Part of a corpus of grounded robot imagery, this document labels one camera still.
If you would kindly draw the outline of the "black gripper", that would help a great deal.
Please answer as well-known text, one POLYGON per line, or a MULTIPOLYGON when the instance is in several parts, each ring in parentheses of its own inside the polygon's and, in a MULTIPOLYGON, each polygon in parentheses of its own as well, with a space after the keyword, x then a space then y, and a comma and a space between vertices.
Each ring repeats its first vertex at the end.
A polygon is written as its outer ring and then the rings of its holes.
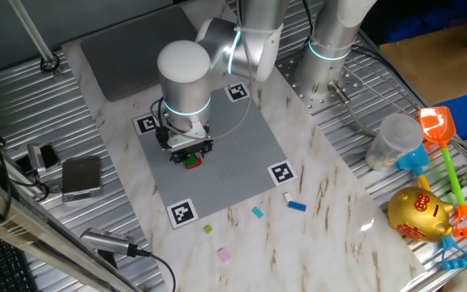
POLYGON ((204 158, 206 154, 212 151, 213 148, 213 142, 212 141, 203 141, 203 142, 198 142, 197 144, 188 146, 186 148, 180 149, 175 152, 171 152, 170 154, 170 160, 175 163, 182 163, 186 161, 186 159, 191 155, 191 154, 198 154, 200 158, 204 158))

